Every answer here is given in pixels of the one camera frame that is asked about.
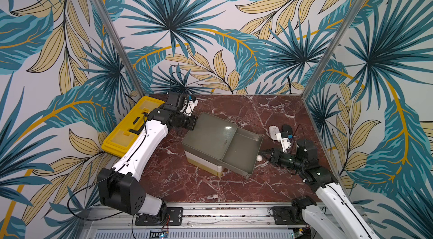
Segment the white computer mouse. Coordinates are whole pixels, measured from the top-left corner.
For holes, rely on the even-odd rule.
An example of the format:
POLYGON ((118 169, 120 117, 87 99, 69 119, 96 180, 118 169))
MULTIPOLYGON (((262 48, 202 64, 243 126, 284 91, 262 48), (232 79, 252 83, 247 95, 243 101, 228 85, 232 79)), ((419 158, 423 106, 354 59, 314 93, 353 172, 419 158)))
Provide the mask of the white computer mouse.
POLYGON ((270 126, 268 128, 268 134, 272 140, 278 141, 278 138, 277 138, 278 133, 280 133, 280 129, 277 126, 270 126))

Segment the grey drawer unit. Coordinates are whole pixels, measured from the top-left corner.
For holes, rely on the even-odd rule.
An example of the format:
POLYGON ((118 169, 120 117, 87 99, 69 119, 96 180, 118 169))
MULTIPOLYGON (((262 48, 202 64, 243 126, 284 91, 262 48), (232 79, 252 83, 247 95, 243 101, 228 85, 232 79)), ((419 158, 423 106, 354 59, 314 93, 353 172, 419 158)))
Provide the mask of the grey drawer unit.
POLYGON ((187 161, 217 177, 223 175, 222 160, 238 126, 202 112, 192 131, 182 140, 187 161))

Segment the grey pull-out drawer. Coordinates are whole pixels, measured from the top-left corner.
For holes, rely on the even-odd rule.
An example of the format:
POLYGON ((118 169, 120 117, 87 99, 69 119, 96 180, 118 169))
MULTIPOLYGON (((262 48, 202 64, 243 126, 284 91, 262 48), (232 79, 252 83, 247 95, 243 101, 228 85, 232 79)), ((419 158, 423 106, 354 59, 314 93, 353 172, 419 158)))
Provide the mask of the grey pull-out drawer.
POLYGON ((248 179, 256 166, 263 136, 238 128, 219 165, 248 179))

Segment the black computer mouse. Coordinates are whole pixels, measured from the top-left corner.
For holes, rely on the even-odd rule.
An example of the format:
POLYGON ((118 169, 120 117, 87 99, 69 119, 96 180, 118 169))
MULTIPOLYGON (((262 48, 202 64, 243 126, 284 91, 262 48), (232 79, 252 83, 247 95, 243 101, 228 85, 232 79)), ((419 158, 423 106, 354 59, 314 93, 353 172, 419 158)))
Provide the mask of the black computer mouse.
POLYGON ((283 125, 281 133, 290 136, 293 135, 293 129, 290 125, 283 125))

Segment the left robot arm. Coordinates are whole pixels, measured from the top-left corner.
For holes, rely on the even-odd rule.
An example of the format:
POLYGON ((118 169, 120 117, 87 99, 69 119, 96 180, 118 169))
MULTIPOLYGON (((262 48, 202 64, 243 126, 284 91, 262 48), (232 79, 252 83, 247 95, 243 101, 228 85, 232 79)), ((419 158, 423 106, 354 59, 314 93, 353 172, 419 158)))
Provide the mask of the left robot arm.
POLYGON ((162 104, 150 112, 132 147, 113 165, 97 176, 100 203, 129 215, 149 215, 162 221, 166 205, 146 194, 139 183, 151 155, 173 127, 192 130, 197 117, 192 114, 198 100, 186 100, 184 107, 162 104))

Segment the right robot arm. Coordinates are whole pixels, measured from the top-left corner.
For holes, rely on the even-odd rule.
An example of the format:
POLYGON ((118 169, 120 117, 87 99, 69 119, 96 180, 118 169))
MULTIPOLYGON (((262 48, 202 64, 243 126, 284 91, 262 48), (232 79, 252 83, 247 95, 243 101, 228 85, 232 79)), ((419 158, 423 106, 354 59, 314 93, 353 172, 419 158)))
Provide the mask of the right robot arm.
POLYGON ((319 164, 317 146, 311 140, 300 139, 295 147, 294 154, 274 148, 260 152, 260 156, 276 167, 286 168, 294 175, 299 175, 338 224, 334 224, 309 196, 293 199, 290 206, 269 209, 275 224, 305 224, 324 239, 379 238, 346 196, 332 172, 319 164))

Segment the yellow plastic toolbox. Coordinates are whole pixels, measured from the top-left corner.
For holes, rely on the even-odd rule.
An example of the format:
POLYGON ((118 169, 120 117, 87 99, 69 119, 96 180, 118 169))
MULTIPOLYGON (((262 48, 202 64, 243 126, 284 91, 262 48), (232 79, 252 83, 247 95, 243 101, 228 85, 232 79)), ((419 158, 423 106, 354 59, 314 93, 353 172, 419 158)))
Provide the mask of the yellow plastic toolbox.
POLYGON ((102 150, 116 157, 123 157, 143 131, 146 114, 158 108, 165 102, 145 96, 128 112, 126 117, 107 136, 102 144, 102 150))

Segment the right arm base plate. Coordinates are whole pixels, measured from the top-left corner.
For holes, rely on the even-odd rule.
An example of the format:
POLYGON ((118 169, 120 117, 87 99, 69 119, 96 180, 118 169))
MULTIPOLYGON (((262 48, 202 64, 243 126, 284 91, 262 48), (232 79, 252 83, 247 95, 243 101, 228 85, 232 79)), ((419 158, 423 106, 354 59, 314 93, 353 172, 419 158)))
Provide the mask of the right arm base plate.
POLYGON ((276 225, 306 224, 295 207, 274 206, 268 210, 268 213, 274 218, 276 225))

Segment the aluminium front rail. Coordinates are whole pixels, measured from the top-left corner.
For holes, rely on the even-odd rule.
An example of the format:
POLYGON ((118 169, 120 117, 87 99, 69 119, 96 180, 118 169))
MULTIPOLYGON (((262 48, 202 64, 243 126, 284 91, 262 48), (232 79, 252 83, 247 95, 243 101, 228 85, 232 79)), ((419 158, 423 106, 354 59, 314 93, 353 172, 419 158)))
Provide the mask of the aluminium front rail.
MULTIPOLYGON (((307 224, 282 220, 273 207, 289 202, 169 202, 170 239, 292 239, 307 224)), ((81 239, 148 239, 160 225, 144 226, 142 217, 116 215, 107 206, 96 206, 82 227, 81 239)))

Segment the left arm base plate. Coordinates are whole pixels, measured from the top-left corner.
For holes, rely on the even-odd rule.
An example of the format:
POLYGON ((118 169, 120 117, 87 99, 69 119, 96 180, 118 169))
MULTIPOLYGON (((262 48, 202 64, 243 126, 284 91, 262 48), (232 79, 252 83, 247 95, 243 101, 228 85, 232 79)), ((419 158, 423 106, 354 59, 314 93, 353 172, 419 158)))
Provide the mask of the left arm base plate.
POLYGON ((183 219, 182 207, 163 206, 157 215, 137 214, 135 219, 136 226, 180 226, 183 219))

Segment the right aluminium corner post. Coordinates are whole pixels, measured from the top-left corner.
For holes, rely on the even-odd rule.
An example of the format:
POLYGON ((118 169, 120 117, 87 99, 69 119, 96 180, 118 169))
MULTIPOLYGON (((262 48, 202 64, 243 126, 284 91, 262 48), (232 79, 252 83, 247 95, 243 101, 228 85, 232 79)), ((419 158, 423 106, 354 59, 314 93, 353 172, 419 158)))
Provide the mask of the right aluminium corner post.
POLYGON ((320 78, 320 75, 324 68, 326 67, 327 63, 329 62, 331 55, 334 53, 335 49, 337 48, 339 42, 341 41, 342 37, 344 36, 345 32, 349 29, 350 25, 354 21, 355 17, 359 13, 359 11, 362 9, 364 3, 366 0, 354 0, 354 4, 351 8, 348 9, 348 12, 345 16, 345 18, 342 20, 342 24, 339 26, 338 30, 336 31, 335 36, 333 37, 332 41, 330 42, 330 45, 328 46, 324 56, 322 57, 321 61, 317 64, 317 67, 315 71, 312 73, 311 78, 309 82, 307 83, 303 93, 302 93, 302 99, 305 100, 309 97, 311 94, 311 91, 315 85, 315 83, 320 78))

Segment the aluminium corner post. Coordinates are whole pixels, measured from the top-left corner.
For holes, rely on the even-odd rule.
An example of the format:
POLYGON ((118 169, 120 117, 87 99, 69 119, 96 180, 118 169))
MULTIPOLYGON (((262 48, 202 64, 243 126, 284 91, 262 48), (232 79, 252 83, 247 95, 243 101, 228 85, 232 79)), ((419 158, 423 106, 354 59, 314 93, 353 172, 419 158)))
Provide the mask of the aluminium corner post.
POLYGON ((331 55, 334 53, 335 49, 337 48, 339 42, 341 41, 342 37, 344 36, 345 32, 349 29, 350 25, 354 21, 355 17, 359 13, 359 11, 362 9, 364 3, 366 0, 354 0, 354 4, 351 8, 348 9, 348 12, 345 16, 345 18, 342 20, 342 24, 339 26, 338 30, 336 31, 335 36, 333 37, 332 41, 330 42, 330 45, 328 46, 324 56, 322 57, 321 61, 317 64, 317 67, 315 71, 312 73, 311 78, 309 82, 307 83, 303 93, 302 93, 302 99, 305 100, 309 97, 311 94, 311 91, 315 85, 315 83, 320 78, 320 75, 324 68, 326 67, 327 63, 329 62, 331 55))
POLYGON ((113 22, 109 16, 109 13, 104 5, 103 0, 91 0, 91 1, 93 2, 96 12, 98 13, 101 19, 102 25, 106 28, 107 34, 111 38, 112 43, 115 46, 117 53, 119 54, 120 60, 124 64, 127 73, 130 75, 131 81, 133 83, 133 87, 136 89, 140 97, 144 97, 145 92, 142 89, 141 83, 138 80, 136 74, 134 73, 134 69, 131 64, 131 61, 129 60, 127 52, 125 51, 125 48, 121 43, 121 40, 117 34, 115 26, 113 25, 113 22))

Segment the left aluminium corner post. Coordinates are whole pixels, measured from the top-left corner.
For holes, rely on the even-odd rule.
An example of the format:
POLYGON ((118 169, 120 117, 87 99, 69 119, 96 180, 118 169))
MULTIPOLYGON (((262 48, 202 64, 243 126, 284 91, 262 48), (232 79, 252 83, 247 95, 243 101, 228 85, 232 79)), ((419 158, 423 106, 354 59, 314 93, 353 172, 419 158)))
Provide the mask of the left aluminium corner post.
POLYGON ((142 89, 141 83, 138 80, 136 74, 134 73, 134 69, 131 64, 131 61, 129 60, 127 52, 125 51, 125 48, 121 43, 121 40, 117 34, 115 26, 113 25, 113 22, 109 16, 109 13, 104 5, 103 0, 91 0, 91 1, 93 2, 96 12, 98 13, 101 19, 102 25, 106 28, 107 34, 111 38, 112 43, 115 46, 117 53, 119 54, 120 60, 124 64, 127 73, 130 75, 131 81, 133 83, 133 87, 136 89, 140 97, 144 97, 145 92, 142 89))

